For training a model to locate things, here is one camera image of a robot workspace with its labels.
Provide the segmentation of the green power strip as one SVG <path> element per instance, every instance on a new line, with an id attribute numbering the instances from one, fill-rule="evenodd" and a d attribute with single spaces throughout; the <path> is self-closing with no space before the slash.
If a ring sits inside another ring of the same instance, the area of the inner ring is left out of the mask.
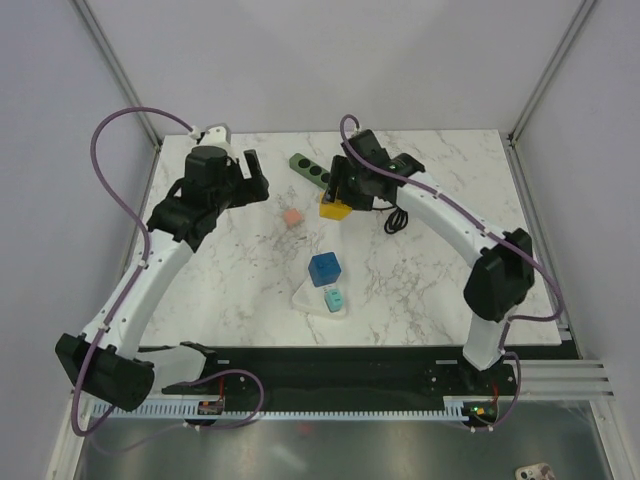
<path id="1" fill-rule="evenodd" d="M 296 153 L 291 156 L 289 158 L 289 167 L 320 189 L 325 190 L 327 188 L 330 172 L 305 155 Z"/>

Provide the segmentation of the teal plug adapter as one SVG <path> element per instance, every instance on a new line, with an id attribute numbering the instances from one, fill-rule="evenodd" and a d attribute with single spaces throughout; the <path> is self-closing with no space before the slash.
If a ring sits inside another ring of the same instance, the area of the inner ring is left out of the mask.
<path id="1" fill-rule="evenodd" d="M 337 313 L 344 307 L 344 298 L 341 291 L 335 285 L 327 285 L 323 288 L 324 301 L 330 313 Z"/>

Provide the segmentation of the blue cube socket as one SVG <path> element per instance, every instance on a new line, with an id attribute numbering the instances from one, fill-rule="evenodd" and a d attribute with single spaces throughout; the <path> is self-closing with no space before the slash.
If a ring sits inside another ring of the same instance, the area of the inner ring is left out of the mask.
<path id="1" fill-rule="evenodd" d="M 308 272 L 315 287 L 334 284 L 340 277 L 342 269 L 334 252 L 314 255 L 308 265 Z"/>

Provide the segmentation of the yellow cube socket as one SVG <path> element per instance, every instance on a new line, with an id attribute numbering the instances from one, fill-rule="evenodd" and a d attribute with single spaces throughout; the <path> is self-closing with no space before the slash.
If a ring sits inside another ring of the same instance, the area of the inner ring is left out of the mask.
<path id="1" fill-rule="evenodd" d="M 328 220 L 342 221 L 353 209 L 340 200 L 329 201 L 325 195 L 321 197 L 319 203 L 319 216 Z"/>

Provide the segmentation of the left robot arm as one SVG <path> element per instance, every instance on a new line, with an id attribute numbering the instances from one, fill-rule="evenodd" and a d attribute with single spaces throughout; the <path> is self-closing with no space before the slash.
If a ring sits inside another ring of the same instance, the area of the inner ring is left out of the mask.
<path id="1" fill-rule="evenodd" d="M 242 173 L 227 147 L 198 145 L 185 170 L 143 227 L 141 257 L 130 265 L 103 310 L 77 335 L 64 334 L 55 353 L 74 387 L 123 411 L 138 408 L 151 393 L 186 382 L 208 393 L 219 369 L 211 350 L 182 342 L 150 352 L 139 350 L 143 333 L 164 293 L 204 238 L 229 208 L 268 199 L 269 183 L 255 151 Z"/>

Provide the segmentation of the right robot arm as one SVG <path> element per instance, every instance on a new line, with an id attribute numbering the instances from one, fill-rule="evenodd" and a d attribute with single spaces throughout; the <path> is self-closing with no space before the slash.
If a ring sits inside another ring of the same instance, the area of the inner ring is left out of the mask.
<path id="1" fill-rule="evenodd" d="M 371 130 L 343 137 L 321 200 L 325 218 L 370 211 L 380 199 L 418 219 L 445 240 L 470 268 L 463 298 L 472 312 L 458 381 L 467 392 L 483 392 L 494 381 L 492 366 L 502 357 L 508 316 L 534 285 L 528 259 L 532 239 L 523 229 L 502 230 L 474 216 L 438 187 L 413 156 L 395 157 Z"/>

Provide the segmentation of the white triangular power strip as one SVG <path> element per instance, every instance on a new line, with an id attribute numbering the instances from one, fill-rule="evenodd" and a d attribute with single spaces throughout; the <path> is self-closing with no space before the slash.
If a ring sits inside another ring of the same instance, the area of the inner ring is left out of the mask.
<path id="1" fill-rule="evenodd" d="M 315 287 L 311 281 L 311 278 L 307 277 L 292 296 L 293 307 L 296 310 L 299 310 L 303 313 L 307 313 L 314 316 L 335 319 L 335 320 L 345 318 L 347 316 L 348 309 L 347 309 L 346 299 L 342 291 L 338 288 L 341 291 L 344 298 L 343 309 L 337 313 L 330 313 L 324 301 L 324 291 L 323 291 L 324 287 Z"/>

